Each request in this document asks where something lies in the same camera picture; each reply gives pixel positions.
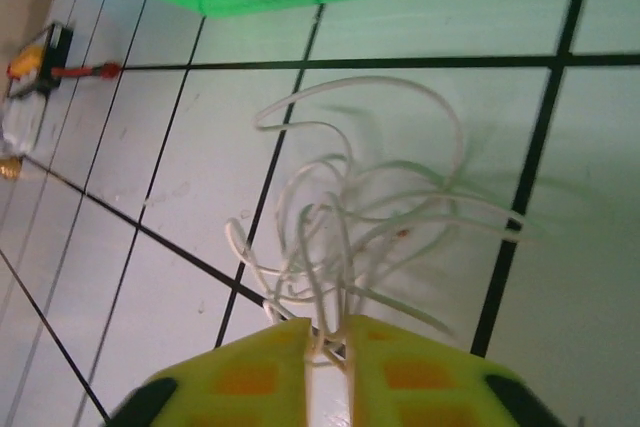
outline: white cable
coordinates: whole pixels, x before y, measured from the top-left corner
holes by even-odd
[[[435,101],[436,105],[442,109],[451,121],[455,145],[451,167],[445,176],[421,164],[402,160],[384,162],[358,172],[351,144],[337,127],[318,121],[262,124],[274,112],[311,95],[367,84],[386,84],[410,89]],[[344,371],[344,365],[336,355],[336,350],[344,341],[343,321],[346,315],[362,312],[367,299],[403,312],[446,335],[451,337],[455,335],[449,326],[432,315],[375,291],[376,287],[379,287],[393,273],[442,245],[445,239],[450,237],[449,234],[453,232],[454,227],[484,231],[512,242],[524,240],[519,231],[499,229],[459,215],[458,207],[466,204],[501,215],[505,220],[514,220],[520,225],[525,223],[523,216],[495,205],[479,195],[453,192],[456,176],[463,160],[462,127],[451,105],[440,94],[428,87],[408,80],[375,76],[327,82],[297,92],[270,105],[254,117],[253,126],[262,132],[303,128],[330,129],[338,135],[342,144],[342,152],[308,162],[298,169],[284,186],[278,198],[275,213],[278,243],[283,259],[280,266],[264,266],[258,262],[238,220],[230,219],[225,226],[225,234],[231,250],[251,269],[264,291],[267,299],[264,309],[271,322],[277,323],[281,318],[295,317],[285,304],[315,306],[318,329],[317,334],[314,335],[313,353],[322,353],[328,359],[328,362],[314,363],[316,366],[338,365]],[[297,189],[317,169],[323,169],[331,175],[335,182],[334,191],[326,192],[317,203],[305,206],[300,212],[292,213],[292,199]],[[394,192],[386,197],[365,202],[358,207],[350,206],[351,202],[347,197],[357,192],[361,185],[371,184],[376,176],[394,170],[414,175],[424,183],[424,188]],[[393,215],[373,215],[376,210],[410,200],[417,201],[418,204]],[[287,238],[287,224],[290,218],[296,220],[295,234],[292,239]],[[407,237],[411,231],[433,224],[442,226],[434,238],[402,258],[393,258],[395,247],[402,244],[404,237]],[[355,235],[355,230],[358,229],[360,231],[365,229],[365,232]],[[317,240],[321,231],[325,239],[324,243]],[[321,259],[314,260],[310,254],[310,246],[317,244],[322,247],[323,255]],[[359,256],[365,251],[369,254],[368,261],[359,262]],[[270,284],[267,276],[275,277],[275,282]],[[329,296],[335,296],[337,318],[334,331],[329,327],[327,320]]]

